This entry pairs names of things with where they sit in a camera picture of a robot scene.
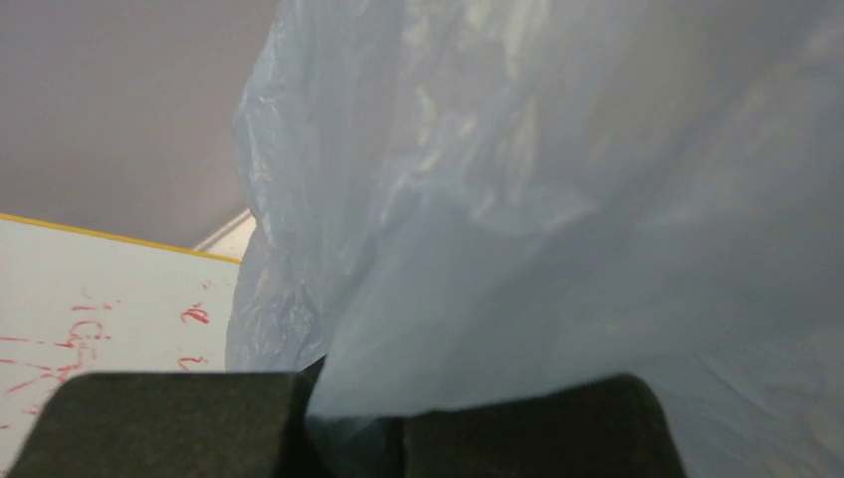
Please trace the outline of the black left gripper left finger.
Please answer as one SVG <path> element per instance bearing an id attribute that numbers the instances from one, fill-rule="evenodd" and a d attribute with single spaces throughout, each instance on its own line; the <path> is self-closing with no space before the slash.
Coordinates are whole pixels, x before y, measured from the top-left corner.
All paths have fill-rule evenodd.
<path id="1" fill-rule="evenodd" d="M 316 376 L 97 372 L 42 409 L 11 477 L 323 477 L 304 414 Z"/>

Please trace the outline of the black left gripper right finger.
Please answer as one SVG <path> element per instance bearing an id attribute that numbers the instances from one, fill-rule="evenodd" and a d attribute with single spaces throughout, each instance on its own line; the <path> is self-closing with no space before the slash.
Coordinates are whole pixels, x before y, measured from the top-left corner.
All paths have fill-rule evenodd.
<path id="1" fill-rule="evenodd" d="M 407 477 L 668 478 L 686 472 L 663 409 L 621 374 L 551 395 L 404 422 Z"/>

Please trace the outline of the light blue trash bag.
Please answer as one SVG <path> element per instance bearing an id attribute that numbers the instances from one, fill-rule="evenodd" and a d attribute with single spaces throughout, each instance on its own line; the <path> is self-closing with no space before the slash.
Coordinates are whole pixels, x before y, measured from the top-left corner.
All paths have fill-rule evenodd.
<path id="1" fill-rule="evenodd" d="M 283 1 L 240 101 L 230 371 L 386 419 L 618 375 L 690 477 L 843 473 L 839 1 Z"/>

